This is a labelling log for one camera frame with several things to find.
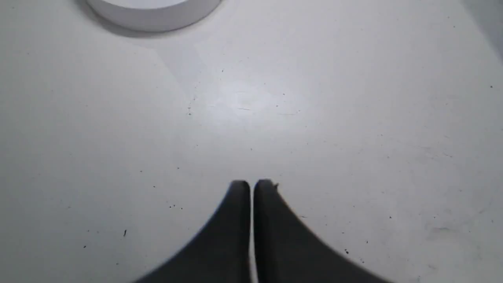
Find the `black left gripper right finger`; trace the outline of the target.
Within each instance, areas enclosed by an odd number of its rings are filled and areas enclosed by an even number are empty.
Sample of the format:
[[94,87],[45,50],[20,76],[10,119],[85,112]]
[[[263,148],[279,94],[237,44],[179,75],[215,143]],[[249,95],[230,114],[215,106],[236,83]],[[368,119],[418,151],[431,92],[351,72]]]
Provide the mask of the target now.
[[384,283],[323,243],[268,179],[253,193],[253,237],[260,283]]

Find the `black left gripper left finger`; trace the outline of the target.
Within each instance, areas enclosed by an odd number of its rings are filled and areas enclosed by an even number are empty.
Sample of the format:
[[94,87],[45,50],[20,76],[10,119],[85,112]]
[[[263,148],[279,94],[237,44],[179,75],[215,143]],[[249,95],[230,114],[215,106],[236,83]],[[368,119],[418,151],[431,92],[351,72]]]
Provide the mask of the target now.
[[250,186],[234,180],[215,213],[176,255],[139,283],[250,283]]

